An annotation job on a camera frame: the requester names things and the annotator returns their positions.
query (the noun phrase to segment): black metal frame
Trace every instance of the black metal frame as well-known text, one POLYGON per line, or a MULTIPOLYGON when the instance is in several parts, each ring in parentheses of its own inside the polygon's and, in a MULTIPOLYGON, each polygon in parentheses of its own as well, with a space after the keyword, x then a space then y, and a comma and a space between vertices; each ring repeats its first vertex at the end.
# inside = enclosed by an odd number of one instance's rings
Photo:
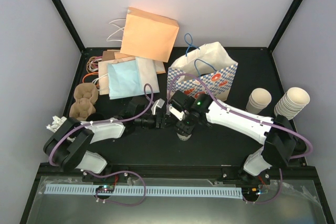
MULTIPOLYGON (((264 48, 264 50, 268 50, 270 57, 272 57, 272 52, 274 51, 275 47, 279 43, 282 35, 284 34, 286 28, 288 27, 290 21, 294 17, 297 9, 299 8, 301 2, 303 0, 293 0, 292 4, 290 5, 284 19, 282 20, 276 34, 274 35, 274 38, 272 39, 270 45, 268 48, 264 48)), ((67 14, 61 0, 52 0, 54 3, 57 11, 59 12, 61 18, 63 19, 65 25, 67 26, 70 34, 72 35, 78 49, 81 52, 81 58, 78 63, 78 67, 76 70, 76 75, 74 78, 74 81, 71 86, 71 90, 69 93, 69 97, 66 103, 66 107, 64 110, 64 115, 68 115, 70 106, 72 104, 72 94, 74 92, 75 87, 80 83, 80 73, 82 69, 85 67, 85 62, 86 58, 89 55, 89 52, 93 48, 86 48, 84 44, 82 43, 69 15, 67 14)), ((114 166, 115 169, 125 169, 125 165, 122 165, 122 167, 118 168, 118 165, 114 166)), ((161 177, 161 178, 207 178, 207 179, 215 179, 215 180, 220 180, 222 178, 223 174, 223 167, 220 166, 214 166, 214 167, 209 167, 209 166, 192 166, 192 167, 181 167, 181 166, 155 166, 155 165, 150 165, 150 166, 143 166, 143 165, 128 165, 127 169, 132 170, 134 172, 137 172, 141 174, 142 176, 148 178, 148 177, 161 177)), ((301 167, 287 167, 286 169, 283 169, 283 175, 284 179, 308 179, 308 180, 313 180, 315 187, 318 192, 318 196, 320 199, 320 202, 323 206, 323 212, 324 215, 327 219, 328 223, 334 223, 330 208, 328 206, 328 202, 326 199, 326 196, 324 194, 319 176, 317 174, 317 171, 315 167, 310 167, 310 166, 303 166, 301 167)), ((270 175, 271 178, 274 179, 279 179, 279 173, 277 169, 270 169, 268 171, 268 174, 270 175)), ((81 176, 82 173, 79 171, 74 171, 73 173, 63 173, 59 170, 58 167, 53 167, 48 164, 41 164, 40 168, 37 172, 36 178, 33 183, 33 187, 31 189, 27 205, 25 207, 22 219, 20 223, 26 223, 30 209, 33 204, 33 200, 38 188, 38 184, 40 182, 40 179, 42 176, 81 176)))

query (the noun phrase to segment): blue checkered pattern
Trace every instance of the blue checkered pattern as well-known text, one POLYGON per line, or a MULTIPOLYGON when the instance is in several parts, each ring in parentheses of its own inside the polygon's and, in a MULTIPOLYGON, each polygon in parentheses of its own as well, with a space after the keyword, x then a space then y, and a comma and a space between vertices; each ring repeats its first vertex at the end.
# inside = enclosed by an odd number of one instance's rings
MULTIPOLYGON (((237 67, 238 64, 234 64, 217 72, 202 76, 200 79, 208 86, 208 88, 214 95, 218 95, 231 88, 237 67)), ((180 73, 185 72, 176 68, 168 69, 167 89, 169 89, 170 83, 172 82, 174 77, 176 77, 180 73)), ((175 92, 176 90, 181 90, 182 92, 190 90, 191 92, 189 93, 189 95, 195 97, 197 93, 205 91, 205 88, 197 80, 192 79, 189 81, 176 83, 173 86, 172 91, 175 92)))

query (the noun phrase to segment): red logo on bag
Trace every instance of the red logo on bag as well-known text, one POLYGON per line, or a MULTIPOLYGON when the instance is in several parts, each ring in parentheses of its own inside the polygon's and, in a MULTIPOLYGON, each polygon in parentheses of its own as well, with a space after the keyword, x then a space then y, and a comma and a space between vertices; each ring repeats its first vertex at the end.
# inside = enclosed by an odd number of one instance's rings
POLYGON ((185 93, 186 95, 190 95, 194 90, 195 88, 188 89, 188 90, 185 90, 183 93, 185 93))
POLYGON ((228 83, 228 81, 227 81, 227 80, 225 80, 225 81, 223 81, 222 83, 220 83, 218 86, 219 86, 219 87, 222 87, 222 86, 225 86, 225 85, 227 85, 227 83, 228 83))
POLYGON ((214 74, 214 76, 211 77, 211 81, 218 81, 222 75, 220 73, 214 74))
POLYGON ((198 97, 200 94, 205 94, 205 91, 201 91, 201 92, 197 93, 197 94, 195 95, 195 98, 197 99, 197 97, 198 97))

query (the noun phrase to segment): white wall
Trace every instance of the white wall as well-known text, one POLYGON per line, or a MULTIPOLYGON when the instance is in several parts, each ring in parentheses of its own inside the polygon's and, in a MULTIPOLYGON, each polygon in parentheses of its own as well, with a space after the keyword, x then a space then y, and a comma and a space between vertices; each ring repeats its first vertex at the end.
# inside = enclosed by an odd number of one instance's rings
POLYGON ((303 0, 274 56, 285 89, 306 89, 310 104, 295 118, 314 145, 317 167, 336 218, 336 1, 303 0))
POLYGON ((80 52, 51 0, 0 0, 0 217, 19 223, 80 52))
MULTIPOLYGON (((125 18, 129 6, 176 19, 175 46, 219 41, 229 47, 267 47, 293 0, 62 0, 86 47, 114 47, 106 42, 116 31, 108 22, 125 18)), ((122 33, 113 37, 121 39, 122 33)))

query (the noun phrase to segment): black tabletop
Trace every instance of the black tabletop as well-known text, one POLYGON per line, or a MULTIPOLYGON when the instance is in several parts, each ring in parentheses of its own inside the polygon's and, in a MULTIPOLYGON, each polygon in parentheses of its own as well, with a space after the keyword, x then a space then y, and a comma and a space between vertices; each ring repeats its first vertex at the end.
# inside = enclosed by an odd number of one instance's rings
MULTIPOLYGON (((264 88, 271 93, 272 102, 260 114, 271 115, 282 96, 272 56, 260 48, 227 49, 227 52, 238 62, 238 69, 226 103, 245 109, 253 89, 264 88)), ((184 54, 185 48, 174 48, 169 62, 165 63, 166 69, 184 54)), ((102 50, 92 50, 90 56, 93 55, 102 55, 102 50)), ((159 74, 158 80, 160 94, 155 94, 155 98, 165 99, 167 74, 159 74)), ((130 100, 131 98, 109 100, 108 95, 102 95, 94 106, 97 112, 109 118, 117 115, 130 100)), ((198 125, 187 141, 181 141, 173 128, 138 128, 128 136, 93 143, 89 151, 99 153, 114 164, 206 166, 241 165, 249 154, 259 148, 260 144, 256 141, 229 128, 198 125)))

